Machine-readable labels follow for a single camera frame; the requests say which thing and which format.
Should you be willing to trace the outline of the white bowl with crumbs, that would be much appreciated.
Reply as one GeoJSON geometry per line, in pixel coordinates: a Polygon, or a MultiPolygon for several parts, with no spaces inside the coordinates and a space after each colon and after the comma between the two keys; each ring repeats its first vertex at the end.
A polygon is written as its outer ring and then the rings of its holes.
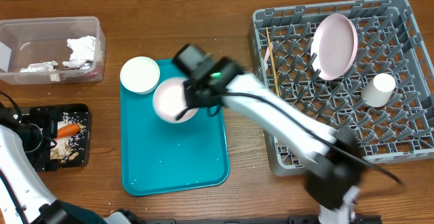
{"type": "Polygon", "coordinates": [[[120,82],[124,88],[137,94],[148,94],[159,84],[160,68],[146,56],[129,59],[121,68],[120,82]]]}

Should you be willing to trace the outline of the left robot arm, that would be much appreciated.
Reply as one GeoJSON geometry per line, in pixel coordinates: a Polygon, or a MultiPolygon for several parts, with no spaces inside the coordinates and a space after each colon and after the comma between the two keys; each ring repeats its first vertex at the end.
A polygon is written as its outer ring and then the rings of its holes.
{"type": "Polygon", "coordinates": [[[23,124],[1,107],[1,211],[11,223],[142,223],[132,212],[116,210],[108,217],[57,199],[29,162],[24,143],[47,142],[40,128],[23,124]]]}

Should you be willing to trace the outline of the wooden chopstick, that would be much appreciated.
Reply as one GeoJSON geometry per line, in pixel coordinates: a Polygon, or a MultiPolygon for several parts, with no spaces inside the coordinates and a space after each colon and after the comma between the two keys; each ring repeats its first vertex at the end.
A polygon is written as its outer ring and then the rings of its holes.
{"type": "Polygon", "coordinates": [[[276,91],[277,96],[280,97],[280,89],[279,89],[279,85],[277,83],[277,73],[276,73],[275,61],[274,61],[274,56],[273,56],[273,45],[272,45],[273,43],[272,43],[271,38],[270,38],[268,27],[266,27],[266,34],[267,34],[267,43],[268,43],[268,47],[269,47],[269,58],[271,59],[271,67],[272,67],[275,91],[276,91]]]}

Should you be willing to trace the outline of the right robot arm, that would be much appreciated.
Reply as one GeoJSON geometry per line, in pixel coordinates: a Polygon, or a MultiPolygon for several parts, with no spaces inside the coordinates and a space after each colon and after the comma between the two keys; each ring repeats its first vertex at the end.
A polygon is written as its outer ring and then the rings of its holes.
{"type": "Polygon", "coordinates": [[[214,61],[197,46],[186,44],[172,62],[187,77],[186,107],[176,119],[190,109],[224,106],[254,121],[307,169],[305,188],[320,206],[317,220],[355,222],[353,208],[366,166],[348,128],[335,130],[301,113],[229,57],[214,61]]]}

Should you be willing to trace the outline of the white napkin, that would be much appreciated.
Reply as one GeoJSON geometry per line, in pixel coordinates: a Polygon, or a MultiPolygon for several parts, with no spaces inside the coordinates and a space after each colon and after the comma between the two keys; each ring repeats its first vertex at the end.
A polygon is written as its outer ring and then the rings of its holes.
{"type": "Polygon", "coordinates": [[[99,77],[97,63],[101,61],[99,57],[101,51],[96,37],[88,35],[77,39],[67,39],[66,46],[72,51],[67,61],[91,60],[94,62],[93,66],[86,70],[61,71],[62,63],[65,61],[59,63],[51,60],[29,64],[27,67],[21,68],[20,73],[47,73],[51,82],[61,82],[66,79],[96,79],[99,77]]]}

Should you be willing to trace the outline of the pink bowl with nuts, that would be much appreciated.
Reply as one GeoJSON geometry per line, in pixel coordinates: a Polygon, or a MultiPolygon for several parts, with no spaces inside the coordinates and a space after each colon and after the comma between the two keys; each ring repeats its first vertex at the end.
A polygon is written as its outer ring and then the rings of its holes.
{"type": "Polygon", "coordinates": [[[186,81],[184,77],[171,77],[163,81],[153,94],[154,111],[165,122],[180,124],[190,120],[198,112],[198,108],[190,109],[176,120],[176,116],[186,108],[184,81],[186,81]]]}

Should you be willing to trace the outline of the orange carrot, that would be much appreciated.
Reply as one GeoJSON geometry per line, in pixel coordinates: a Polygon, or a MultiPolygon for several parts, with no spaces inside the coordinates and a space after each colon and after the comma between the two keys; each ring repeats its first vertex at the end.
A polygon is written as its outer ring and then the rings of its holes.
{"type": "Polygon", "coordinates": [[[65,138],[65,137],[68,137],[68,136],[75,135],[75,134],[79,133],[80,130],[82,130],[82,129],[83,129],[83,125],[81,125],[81,124],[69,124],[69,125],[66,125],[66,126],[60,128],[60,129],[58,129],[56,139],[58,139],[58,138],[65,138]]]}

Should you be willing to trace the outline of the white plastic fork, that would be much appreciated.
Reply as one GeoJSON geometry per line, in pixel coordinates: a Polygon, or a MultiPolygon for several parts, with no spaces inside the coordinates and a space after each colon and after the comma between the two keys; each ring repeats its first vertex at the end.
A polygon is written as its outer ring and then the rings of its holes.
{"type": "Polygon", "coordinates": [[[273,43],[270,43],[268,46],[266,53],[264,55],[263,61],[264,61],[264,70],[267,71],[269,68],[268,61],[271,55],[271,52],[273,51],[273,43]]]}

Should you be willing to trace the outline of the white paper cup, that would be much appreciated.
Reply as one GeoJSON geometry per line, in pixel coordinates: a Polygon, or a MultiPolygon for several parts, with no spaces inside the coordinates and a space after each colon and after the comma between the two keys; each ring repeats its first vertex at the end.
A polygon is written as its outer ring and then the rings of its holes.
{"type": "Polygon", "coordinates": [[[395,89],[396,81],[387,73],[377,74],[361,91],[361,97],[369,107],[386,105],[395,89]]]}

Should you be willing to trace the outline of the large pink plate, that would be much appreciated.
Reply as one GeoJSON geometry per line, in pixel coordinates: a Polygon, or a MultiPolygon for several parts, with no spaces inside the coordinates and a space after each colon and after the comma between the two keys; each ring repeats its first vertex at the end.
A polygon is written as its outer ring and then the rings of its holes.
{"type": "Polygon", "coordinates": [[[334,80],[344,75],[352,66],[358,47],[354,24],[342,14],[332,14],[317,27],[311,44],[312,62],[319,78],[334,80]]]}

